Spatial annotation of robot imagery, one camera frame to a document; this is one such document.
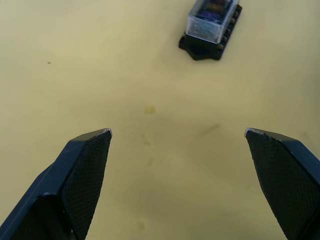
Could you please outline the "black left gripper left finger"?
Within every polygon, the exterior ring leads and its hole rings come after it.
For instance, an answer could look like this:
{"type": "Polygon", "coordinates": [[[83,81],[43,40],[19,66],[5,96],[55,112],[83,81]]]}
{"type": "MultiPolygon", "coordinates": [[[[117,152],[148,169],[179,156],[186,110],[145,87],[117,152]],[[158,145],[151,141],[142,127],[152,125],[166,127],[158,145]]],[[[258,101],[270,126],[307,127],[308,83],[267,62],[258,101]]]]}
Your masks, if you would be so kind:
{"type": "Polygon", "coordinates": [[[2,240],[84,240],[103,185],[112,131],[71,139],[0,227],[2,240]]]}

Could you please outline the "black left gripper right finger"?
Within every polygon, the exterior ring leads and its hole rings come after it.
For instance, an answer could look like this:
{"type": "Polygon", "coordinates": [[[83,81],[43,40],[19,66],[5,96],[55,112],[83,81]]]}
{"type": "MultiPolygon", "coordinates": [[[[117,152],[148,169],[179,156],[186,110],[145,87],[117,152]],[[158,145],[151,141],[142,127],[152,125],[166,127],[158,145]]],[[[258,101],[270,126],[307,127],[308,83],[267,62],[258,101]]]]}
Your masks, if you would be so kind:
{"type": "Polygon", "coordinates": [[[244,134],[261,190],[288,240],[320,238],[320,161],[299,140],[256,128],[244,134]]]}

